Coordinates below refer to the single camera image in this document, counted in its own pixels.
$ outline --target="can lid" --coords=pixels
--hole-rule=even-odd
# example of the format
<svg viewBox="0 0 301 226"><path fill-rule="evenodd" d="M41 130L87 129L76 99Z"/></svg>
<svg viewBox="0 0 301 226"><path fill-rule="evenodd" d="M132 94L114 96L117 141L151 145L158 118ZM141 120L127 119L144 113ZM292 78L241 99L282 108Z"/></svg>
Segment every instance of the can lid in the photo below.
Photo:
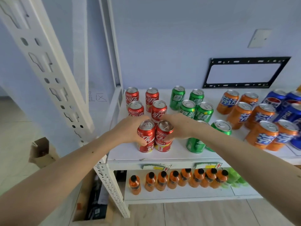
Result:
<svg viewBox="0 0 301 226"><path fill-rule="evenodd" d="M270 104L261 103L261 104L259 104L259 107L261 107L264 111L267 111L267 112L275 112L276 111L276 109Z"/></svg>
<svg viewBox="0 0 301 226"><path fill-rule="evenodd" d="M183 86L175 86L174 89L176 91L184 91L185 90L185 88Z"/></svg>
<svg viewBox="0 0 301 226"><path fill-rule="evenodd" d="M260 126L270 132L278 132L278 127L276 124L269 122L269 121L260 121Z"/></svg>
<svg viewBox="0 0 301 226"><path fill-rule="evenodd" d="M228 176L228 171L226 171L226 170L222 170L222 175L224 175L224 176Z"/></svg>
<svg viewBox="0 0 301 226"><path fill-rule="evenodd" d="M208 124L206 121L198 121L198 122Z"/></svg>
<svg viewBox="0 0 301 226"><path fill-rule="evenodd" d="M140 109L142 106L143 106L142 103L138 102L138 101L129 103L129 108L131 108L131 109Z"/></svg>
<svg viewBox="0 0 301 226"><path fill-rule="evenodd" d="M239 92L235 91L235 90L228 90L226 91L228 94L232 95L232 96L239 96Z"/></svg>
<svg viewBox="0 0 301 226"><path fill-rule="evenodd" d="M248 97L248 98L253 98L253 99L257 99L259 98L259 96L255 93L245 93L245 95Z"/></svg>
<svg viewBox="0 0 301 226"><path fill-rule="evenodd" d="M128 93L136 93L138 89L136 87L129 87L126 90Z"/></svg>
<svg viewBox="0 0 301 226"><path fill-rule="evenodd" d="M299 131L298 126L290 121L280 119L277 121L277 123L287 130L294 131L294 132Z"/></svg>
<svg viewBox="0 0 301 226"><path fill-rule="evenodd" d="M218 130L224 131L224 132L228 132L232 130L231 125L227 122L227 121L223 121L223 120L216 120L214 122L216 128Z"/></svg>
<svg viewBox="0 0 301 226"><path fill-rule="evenodd" d="M194 108L195 107L195 103L191 100L182 101L182 105L185 106L186 108Z"/></svg>
<svg viewBox="0 0 301 226"><path fill-rule="evenodd" d="M173 171L173 172L172 172L172 175L173 175L174 177L178 177L178 176L179 176L179 172L178 172L178 171Z"/></svg>
<svg viewBox="0 0 301 226"><path fill-rule="evenodd" d="M291 106L292 106L294 109L301 111L301 104L298 104L298 103L292 103Z"/></svg>
<svg viewBox="0 0 301 226"><path fill-rule="evenodd" d="M148 176L150 179L153 179L155 177L155 174L154 172L149 172Z"/></svg>
<svg viewBox="0 0 301 226"><path fill-rule="evenodd" d="M204 110L212 110L213 109L213 105L208 102L201 102L199 104L199 106Z"/></svg>
<svg viewBox="0 0 301 226"><path fill-rule="evenodd" d="M194 89L192 93L195 95L204 95L204 91L202 91L201 89Z"/></svg>
<svg viewBox="0 0 301 226"><path fill-rule="evenodd" d="M131 176L131 181L132 181L132 182L137 181L137 176L136 176L136 175L132 175L132 176Z"/></svg>
<svg viewBox="0 0 301 226"><path fill-rule="evenodd" d="M157 88L154 88L154 87L151 87L151 88L148 88L146 90L146 92L150 93L150 94L155 94L158 92L158 89Z"/></svg>
<svg viewBox="0 0 301 226"><path fill-rule="evenodd" d="M153 106L155 108L164 108L166 106L166 103L165 103L165 101L156 100L153 102Z"/></svg>
<svg viewBox="0 0 301 226"><path fill-rule="evenodd" d="M166 177L166 175L167 175L166 171L162 171L162 172L161 172L162 178Z"/></svg>
<svg viewBox="0 0 301 226"><path fill-rule="evenodd" d="M295 95L295 96L301 97L301 92L300 91L291 91L290 93Z"/></svg>
<svg viewBox="0 0 301 226"><path fill-rule="evenodd" d="M246 102L238 102L237 106L244 109L244 110L249 110L252 111L252 106Z"/></svg>
<svg viewBox="0 0 301 226"><path fill-rule="evenodd" d="M276 94L279 94L279 95L281 95L281 96L287 95L286 92L284 92L283 90L280 90L280 89L275 89L275 90L273 90L272 92L274 92L274 93L276 93Z"/></svg>
<svg viewBox="0 0 301 226"><path fill-rule="evenodd" d="M216 168L212 168L211 169L211 173L215 175L217 173L217 169Z"/></svg>
<svg viewBox="0 0 301 226"><path fill-rule="evenodd" d="M148 130L151 130L154 126L155 126L155 123L153 121L145 120L140 124L139 128L141 130L148 131Z"/></svg>
<svg viewBox="0 0 301 226"><path fill-rule="evenodd" d="M204 174L204 169L202 169L202 168L200 168L200 169L198 169L198 173L200 174L200 175L202 175L202 174Z"/></svg>
<svg viewBox="0 0 301 226"><path fill-rule="evenodd" d="M163 120L159 121L158 127L162 131L166 131L166 132L173 130L173 125L169 121L163 121Z"/></svg>

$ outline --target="shelf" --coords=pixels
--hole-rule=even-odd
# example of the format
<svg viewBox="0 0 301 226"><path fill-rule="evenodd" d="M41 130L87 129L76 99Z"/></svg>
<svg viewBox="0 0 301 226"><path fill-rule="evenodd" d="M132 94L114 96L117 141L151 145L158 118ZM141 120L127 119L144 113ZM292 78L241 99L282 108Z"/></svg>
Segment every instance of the shelf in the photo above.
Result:
<svg viewBox="0 0 301 226"><path fill-rule="evenodd" d="M251 186L241 188L218 188L213 189L211 187L203 188L198 186L193 188L187 184L184 187L177 186L174 190L171 190L166 186L164 191L159 191L156 188L152 192L148 192L144 188L145 176L148 172L153 171L156 176L160 170L134 170L127 171L126 175L126 187L124 194L124 202L126 204L144 204L144 203L168 203L168 202L188 202L188 201L212 201L212 200L229 200L229 199L250 199L261 198L261 195L257 193ZM129 179L132 175L137 175L141 181L141 192L138 195L133 195L129 186Z"/></svg>
<svg viewBox="0 0 301 226"><path fill-rule="evenodd" d="M225 120L227 115L222 115L216 111L216 107L226 89L202 89L205 92L205 102L209 102L213 105L215 111L211 117L210 124L217 120ZM140 101L145 106L145 89L139 89L140 92ZM189 94L192 89L186 90L185 99L189 98ZM236 89L242 95L245 92L255 92L259 95L259 102L268 94L270 89ZM160 100L164 100L167 103L168 114L175 114L177 111L173 111L169 108L169 101L171 96L171 89L160 89ZM125 97L120 107L118 121L128 116L126 110ZM248 134L249 130L244 126L239 130L233 130L232 137L243 140L244 137ZM111 170L139 170L142 169L143 165L146 164L162 164L172 168L194 168L195 163L199 162L218 162L223 163L223 167L229 167L229 164L226 163L217 153L210 152L204 149L201 154L191 153L186 149L187 140L174 140L172 147L168 152L159 152L154 149L149 153L142 153L138 151L136 144L127 143L121 144L116 148L112 149L109 153L107 162ZM291 164L301 164L301 151L296 149L291 150L292 146L284 146L280 151L273 152L268 151L270 154L273 154L277 157L284 159L285 161Z"/></svg>

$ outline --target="cardboard box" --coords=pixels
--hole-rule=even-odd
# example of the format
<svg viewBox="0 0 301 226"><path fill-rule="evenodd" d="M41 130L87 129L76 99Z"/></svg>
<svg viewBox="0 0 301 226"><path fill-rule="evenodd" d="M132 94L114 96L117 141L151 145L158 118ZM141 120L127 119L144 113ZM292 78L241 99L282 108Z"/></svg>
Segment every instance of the cardboard box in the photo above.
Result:
<svg viewBox="0 0 301 226"><path fill-rule="evenodd" d="M112 204L112 200L110 199L107 206L105 219L90 220L90 221L84 220L87 213L89 197L92 190L95 175L96 175L95 171L91 170L82 180L82 187L80 189L69 226L91 226L91 225L112 223L114 207Z"/></svg>
<svg viewBox="0 0 301 226"><path fill-rule="evenodd" d="M36 140L31 144L28 162L36 164L39 168L43 168L58 160L54 146L49 144L46 137Z"/></svg>

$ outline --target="sprite can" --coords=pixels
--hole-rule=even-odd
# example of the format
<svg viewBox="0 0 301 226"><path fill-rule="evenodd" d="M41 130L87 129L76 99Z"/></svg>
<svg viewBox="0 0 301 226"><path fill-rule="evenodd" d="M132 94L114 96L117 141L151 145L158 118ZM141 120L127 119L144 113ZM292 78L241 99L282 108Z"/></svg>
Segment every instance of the sprite can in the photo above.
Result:
<svg viewBox="0 0 301 226"><path fill-rule="evenodd" d="M232 126L227 121L217 120L211 124L211 127L213 127L216 130L219 130L220 132L222 132L228 136L231 135L231 133L232 133ZM214 152L208 146L206 146L206 149L211 152Z"/></svg>
<svg viewBox="0 0 301 226"><path fill-rule="evenodd" d="M186 143L186 148L191 151L192 153L196 153L196 154L199 154L199 153L202 153L204 148L205 148L205 144L196 139L196 138L189 138L187 143Z"/></svg>
<svg viewBox="0 0 301 226"><path fill-rule="evenodd" d="M199 105L204 99L204 91L201 89L194 89L191 91L189 100L192 100L195 105Z"/></svg>
<svg viewBox="0 0 301 226"><path fill-rule="evenodd" d="M179 112L183 113L186 117L193 119L195 113L195 103L191 100L182 101Z"/></svg>
<svg viewBox="0 0 301 226"><path fill-rule="evenodd" d="M201 102L195 108L194 119L196 121L209 122L213 114L213 105L208 102Z"/></svg>
<svg viewBox="0 0 301 226"><path fill-rule="evenodd" d="M172 110L179 110L182 101L185 96L185 88L182 86L176 86L172 89L171 97L170 97L170 108Z"/></svg>

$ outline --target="floor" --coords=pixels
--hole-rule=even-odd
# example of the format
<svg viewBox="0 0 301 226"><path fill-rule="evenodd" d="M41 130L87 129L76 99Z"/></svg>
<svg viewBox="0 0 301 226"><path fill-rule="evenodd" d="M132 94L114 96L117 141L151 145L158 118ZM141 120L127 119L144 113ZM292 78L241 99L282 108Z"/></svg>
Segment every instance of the floor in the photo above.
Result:
<svg viewBox="0 0 301 226"><path fill-rule="evenodd" d="M0 98L0 195L38 170L28 163L30 144L44 137L9 98ZM79 193L77 186L40 225L67 226ZM130 205L131 217L114 213L112 226L292 225L264 199Z"/></svg>

